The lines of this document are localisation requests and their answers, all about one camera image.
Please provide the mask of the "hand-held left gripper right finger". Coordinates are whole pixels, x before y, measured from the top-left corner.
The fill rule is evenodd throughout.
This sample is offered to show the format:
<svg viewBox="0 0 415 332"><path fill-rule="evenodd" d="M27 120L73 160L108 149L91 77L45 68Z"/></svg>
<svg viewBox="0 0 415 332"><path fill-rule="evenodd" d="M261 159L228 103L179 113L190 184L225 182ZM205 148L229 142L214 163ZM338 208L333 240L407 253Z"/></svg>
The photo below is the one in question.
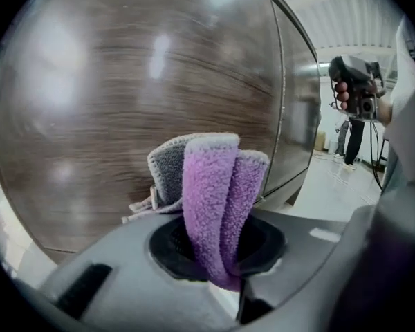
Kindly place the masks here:
<svg viewBox="0 0 415 332"><path fill-rule="evenodd" d="M239 239L240 324L326 324L338 291L331 255L345 223L254 209Z"/></svg>

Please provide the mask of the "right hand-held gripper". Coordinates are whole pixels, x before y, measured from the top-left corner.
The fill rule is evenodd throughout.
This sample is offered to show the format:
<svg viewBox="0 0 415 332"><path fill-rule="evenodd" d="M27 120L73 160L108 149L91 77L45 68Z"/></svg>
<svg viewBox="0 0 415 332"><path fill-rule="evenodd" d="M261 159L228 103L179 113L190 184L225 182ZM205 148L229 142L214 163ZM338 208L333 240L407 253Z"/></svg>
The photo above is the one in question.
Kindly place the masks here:
<svg viewBox="0 0 415 332"><path fill-rule="evenodd" d="M340 55L331 60L328 74L335 82L348 81L347 112L351 117L378 120L379 99L386 93L378 62L366 62L352 55Z"/></svg>

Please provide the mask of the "person's right hand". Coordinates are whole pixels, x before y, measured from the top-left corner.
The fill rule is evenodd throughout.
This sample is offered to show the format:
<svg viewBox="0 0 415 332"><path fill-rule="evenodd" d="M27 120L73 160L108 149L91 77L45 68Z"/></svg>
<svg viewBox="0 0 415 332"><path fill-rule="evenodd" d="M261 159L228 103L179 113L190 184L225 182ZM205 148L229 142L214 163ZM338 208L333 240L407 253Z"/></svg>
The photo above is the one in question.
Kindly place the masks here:
<svg viewBox="0 0 415 332"><path fill-rule="evenodd" d="M349 93L347 92L348 86L344 81L339 81L335 84L334 90L336 92L336 100L339 103L339 108L345 111L348 107L347 100L349 99Z"/></svg>

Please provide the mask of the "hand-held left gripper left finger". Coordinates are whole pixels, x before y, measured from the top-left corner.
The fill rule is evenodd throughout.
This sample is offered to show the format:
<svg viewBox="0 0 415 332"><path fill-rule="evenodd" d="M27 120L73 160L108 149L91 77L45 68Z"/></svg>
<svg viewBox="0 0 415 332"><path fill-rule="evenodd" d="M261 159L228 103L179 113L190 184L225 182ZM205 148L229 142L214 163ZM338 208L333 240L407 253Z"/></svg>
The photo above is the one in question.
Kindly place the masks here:
<svg viewBox="0 0 415 332"><path fill-rule="evenodd" d="M181 216L144 216L68 258L41 292L92 331L231 331L238 295L207 281Z"/></svg>

